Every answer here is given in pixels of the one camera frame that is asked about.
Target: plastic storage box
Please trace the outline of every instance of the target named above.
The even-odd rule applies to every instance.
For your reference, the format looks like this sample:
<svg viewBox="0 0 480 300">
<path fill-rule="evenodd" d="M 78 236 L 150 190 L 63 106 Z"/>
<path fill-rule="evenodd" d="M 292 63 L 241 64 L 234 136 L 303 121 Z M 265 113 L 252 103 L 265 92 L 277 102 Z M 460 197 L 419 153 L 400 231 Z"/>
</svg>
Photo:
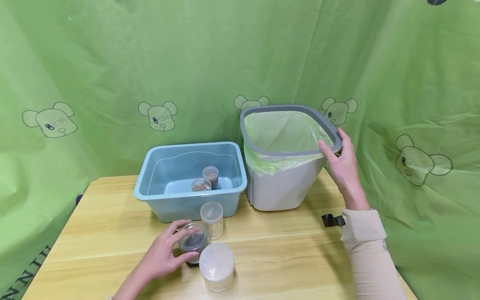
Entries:
<svg viewBox="0 0 480 300">
<path fill-rule="evenodd" d="M 205 167 L 218 168 L 216 191 L 192 192 L 192 182 Z M 147 202 L 164 223 L 200 220 L 200 208 L 209 201 L 222 204 L 224 216 L 237 212 L 247 187 L 240 148 L 232 142 L 159 146 L 148 151 L 133 193 Z"/>
<path fill-rule="evenodd" d="M 245 118 L 250 114 L 266 112 L 296 111 L 304 113 L 306 117 L 312 118 L 319 124 L 328 137 L 332 140 L 334 153 L 342 148 L 342 141 L 332 123 L 322 116 L 317 110 L 301 105 L 277 105 L 247 108 L 240 115 L 240 126 L 243 134 L 244 144 L 254 151 L 261 153 L 266 162 L 275 162 L 286 157 L 299 157 L 312 154 L 319 154 L 320 149 L 308 152 L 268 152 L 257 147 L 250 139 Z M 271 128 L 258 128 L 257 130 L 271 130 Z M 321 157 L 296 168 L 276 170 L 274 174 L 257 174 L 247 162 L 248 187 L 247 196 L 250 204 L 258 210 L 277 211 L 293 209 L 302 204 L 309 189 L 312 187 L 318 174 L 325 164 L 325 158 Z"/>
</svg>

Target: light blue plastic bin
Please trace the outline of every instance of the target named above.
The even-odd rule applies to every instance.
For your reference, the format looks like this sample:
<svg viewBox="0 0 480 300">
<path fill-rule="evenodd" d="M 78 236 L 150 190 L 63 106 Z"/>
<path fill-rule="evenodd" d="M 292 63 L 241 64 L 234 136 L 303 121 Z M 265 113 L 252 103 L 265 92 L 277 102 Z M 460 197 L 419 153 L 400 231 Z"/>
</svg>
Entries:
<svg viewBox="0 0 480 300">
<path fill-rule="evenodd" d="M 192 192 L 192 182 L 207 166 L 218 168 L 219 189 Z M 240 193 L 247 187 L 245 166 L 236 143 L 219 142 L 159 146 L 150 149 L 133 193 L 150 205 L 164 223 L 179 219 L 200 220 L 208 201 L 223 206 L 224 216 L 237 212 Z"/>
</svg>

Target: person's left hand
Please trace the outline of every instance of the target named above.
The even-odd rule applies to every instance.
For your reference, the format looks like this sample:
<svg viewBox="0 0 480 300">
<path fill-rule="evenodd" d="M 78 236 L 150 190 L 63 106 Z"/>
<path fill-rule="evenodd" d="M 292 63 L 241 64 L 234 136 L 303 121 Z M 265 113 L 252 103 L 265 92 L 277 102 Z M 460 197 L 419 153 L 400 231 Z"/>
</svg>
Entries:
<svg viewBox="0 0 480 300">
<path fill-rule="evenodd" d="M 194 234 L 197 228 L 177 229 L 190 222 L 190 220 L 178 220 L 170 224 L 160 234 L 147 250 L 142 260 L 128 275 L 120 289 L 117 291 L 114 300 L 135 299 L 142 289 L 155 278 L 165 276 L 178 269 L 188 260 L 199 255 L 197 252 L 184 253 L 178 257 L 173 256 L 172 249 L 183 237 Z"/>
</svg>

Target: cartoon bear print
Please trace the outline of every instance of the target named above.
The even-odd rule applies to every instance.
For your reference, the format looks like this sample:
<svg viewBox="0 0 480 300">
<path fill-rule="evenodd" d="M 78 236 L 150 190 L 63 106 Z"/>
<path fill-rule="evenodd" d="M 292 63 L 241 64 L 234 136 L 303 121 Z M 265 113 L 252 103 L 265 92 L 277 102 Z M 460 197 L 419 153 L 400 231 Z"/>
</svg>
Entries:
<svg viewBox="0 0 480 300">
<path fill-rule="evenodd" d="M 337 102 L 332 97 L 325 99 L 322 103 L 322 109 L 326 111 L 325 116 L 335 126 L 345 123 L 347 114 L 356 112 L 358 106 L 355 99 L 350 99 L 347 102 Z"/>
<path fill-rule="evenodd" d="M 163 105 L 151 106 L 146 102 L 138 105 L 138 111 L 148 117 L 150 127 L 157 131 L 170 131 L 175 128 L 172 116 L 177 114 L 177 106 L 170 101 Z"/>
<path fill-rule="evenodd" d="M 26 110 L 22 114 L 22 119 L 28 127 L 40 126 L 46 137 L 56 138 L 77 130 L 77 124 L 70 119 L 73 114 L 73 109 L 68 104 L 57 102 L 53 108 L 47 108 L 40 112 Z"/>
<path fill-rule="evenodd" d="M 233 101 L 233 105 L 236 109 L 240 109 L 241 112 L 246 108 L 253 108 L 259 106 L 267 106 L 270 104 L 270 100 L 266 96 L 258 98 L 258 100 L 247 100 L 244 95 L 238 95 Z"/>
<path fill-rule="evenodd" d="M 404 134 L 396 140 L 396 147 L 400 155 L 396 159 L 396 166 L 403 177 L 411 184 L 422 186 L 428 174 L 443 176 L 452 168 L 452 160 L 442 154 L 428 155 L 416 148 L 410 136 Z"/>
</svg>

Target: plastic bag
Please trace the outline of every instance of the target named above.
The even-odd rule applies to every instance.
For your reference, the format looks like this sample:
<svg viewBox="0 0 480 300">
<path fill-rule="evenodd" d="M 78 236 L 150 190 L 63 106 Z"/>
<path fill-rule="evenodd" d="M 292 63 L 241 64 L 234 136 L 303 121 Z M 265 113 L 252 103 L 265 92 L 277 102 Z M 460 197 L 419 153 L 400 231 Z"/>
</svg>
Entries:
<svg viewBox="0 0 480 300">
<path fill-rule="evenodd" d="M 323 158 L 318 140 L 332 147 L 325 130 L 309 115 L 299 111 L 271 111 L 253 113 L 245 117 L 245 128 L 253 145 L 266 152 L 284 154 L 270 156 L 255 151 L 249 143 L 243 144 L 245 160 L 257 174 L 273 175 Z M 316 154 L 299 155 L 305 151 Z"/>
</svg>

